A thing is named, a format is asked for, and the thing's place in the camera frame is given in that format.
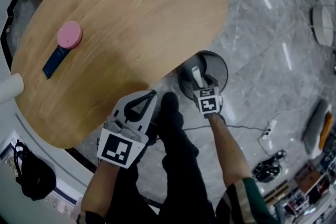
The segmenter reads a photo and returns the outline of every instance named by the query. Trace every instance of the pink round object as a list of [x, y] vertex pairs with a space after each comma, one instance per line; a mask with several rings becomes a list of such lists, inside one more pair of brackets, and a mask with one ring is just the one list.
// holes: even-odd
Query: pink round object
[[83, 30], [80, 25], [71, 20], [61, 26], [57, 33], [57, 42], [62, 48], [75, 48], [83, 36]]

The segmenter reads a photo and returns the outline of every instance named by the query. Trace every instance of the black backpack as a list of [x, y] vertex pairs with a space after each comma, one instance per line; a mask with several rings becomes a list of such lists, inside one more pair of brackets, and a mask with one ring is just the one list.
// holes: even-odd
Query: black backpack
[[[18, 147], [22, 147], [23, 150], [17, 151]], [[19, 157], [22, 159], [21, 170], [18, 164]], [[25, 196], [33, 201], [41, 200], [55, 189], [56, 176], [54, 171], [19, 140], [17, 140], [14, 148], [14, 163], [18, 172], [16, 182], [21, 185]]]

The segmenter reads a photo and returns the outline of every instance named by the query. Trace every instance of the shirt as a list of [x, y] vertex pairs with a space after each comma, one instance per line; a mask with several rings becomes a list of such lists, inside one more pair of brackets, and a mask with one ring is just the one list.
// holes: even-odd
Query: shirt
[[[104, 224], [93, 212], [82, 212], [77, 224]], [[244, 178], [229, 186], [216, 208], [216, 222], [227, 224], [277, 224], [252, 178]]]

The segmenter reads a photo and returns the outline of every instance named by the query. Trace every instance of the tile floor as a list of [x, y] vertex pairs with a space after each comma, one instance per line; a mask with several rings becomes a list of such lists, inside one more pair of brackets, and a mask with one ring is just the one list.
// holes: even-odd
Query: tile floor
[[[30, 10], [38, 3], [20, 0]], [[336, 23], [336, 0], [320, 0]], [[336, 76], [333, 74], [332, 49], [318, 45], [310, 25], [310, 9], [316, 0], [229, 0], [229, 11], [223, 31], [206, 49], [220, 54], [228, 65], [229, 79], [223, 91], [225, 105], [222, 111], [227, 123], [264, 128], [272, 119], [278, 121], [271, 142], [263, 145], [269, 154], [284, 148], [289, 162], [283, 163], [283, 173], [269, 184], [259, 184], [267, 193], [293, 174], [306, 162], [302, 131], [311, 109], [320, 97], [333, 104], [336, 112]], [[14, 27], [23, 28], [14, 22]], [[15, 47], [22, 35], [12, 31], [8, 43]], [[185, 98], [177, 86], [174, 72], [154, 86], [160, 96], [175, 92], [184, 115], [184, 127], [206, 125], [192, 101]], [[93, 132], [77, 146], [92, 162], [97, 163], [96, 138]], [[257, 142], [258, 130], [231, 129], [242, 147], [248, 162], [254, 167], [267, 158]], [[208, 196], [214, 206], [225, 187], [216, 157], [210, 129], [189, 131], [190, 140], [199, 148], [198, 164], [202, 171]], [[144, 196], [157, 202], [166, 197], [166, 174], [161, 160], [164, 157], [161, 141], [148, 148], [139, 164], [138, 188]]]

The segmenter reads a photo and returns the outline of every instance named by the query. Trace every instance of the black pants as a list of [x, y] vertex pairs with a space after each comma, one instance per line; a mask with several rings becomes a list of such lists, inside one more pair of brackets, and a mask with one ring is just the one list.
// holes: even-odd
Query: black pants
[[182, 130], [183, 117], [179, 112], [159, 116], [159, 137], [166, 156], [163, 168], [167, 172], [167, 198], [159, 215], [148, 206], [135, 185], [137, 163], [121, 168], [114, 188], [107, 217], [109, 223], [214, 223], [215, 215], [207, 199], [205, 185], [198, 168], [198, 149]]

